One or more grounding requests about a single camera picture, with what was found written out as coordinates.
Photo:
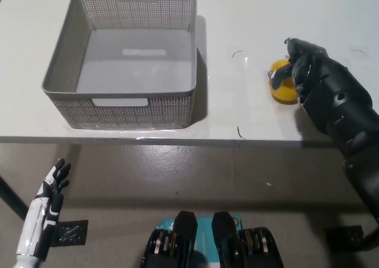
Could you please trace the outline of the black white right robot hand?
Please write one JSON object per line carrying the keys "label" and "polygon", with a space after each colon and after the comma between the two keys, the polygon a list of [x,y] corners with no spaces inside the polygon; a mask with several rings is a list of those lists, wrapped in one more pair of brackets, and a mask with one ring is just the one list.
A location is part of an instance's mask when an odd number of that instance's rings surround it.
{"label": "black white right robot hand", "polygon": [[352,91],[354,78],[346,77],[342,89],[334,94],[326,91],[312,94],[311,91],[328,74],[321,74],[322,63],[328,58],[323,47],[313,43],[289,37],[285,40],[288,60],[276,61],[268,72],[270,92],[274,100],[282,104],[294,104],[297,99],[303,105],[338,105],[334,96],[344,91]]}

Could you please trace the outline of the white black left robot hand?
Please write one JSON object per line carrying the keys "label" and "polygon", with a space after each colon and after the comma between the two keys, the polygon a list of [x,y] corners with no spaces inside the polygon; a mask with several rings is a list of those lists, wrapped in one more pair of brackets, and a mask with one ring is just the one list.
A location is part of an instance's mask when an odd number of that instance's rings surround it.
{"label": "white black left robot hand", "polygon": [[71,164],[61,158],[44,178],[30,203],[17,246],[18,256],[46,259],[63,205],[61,191],[69,184],[70,168]]}

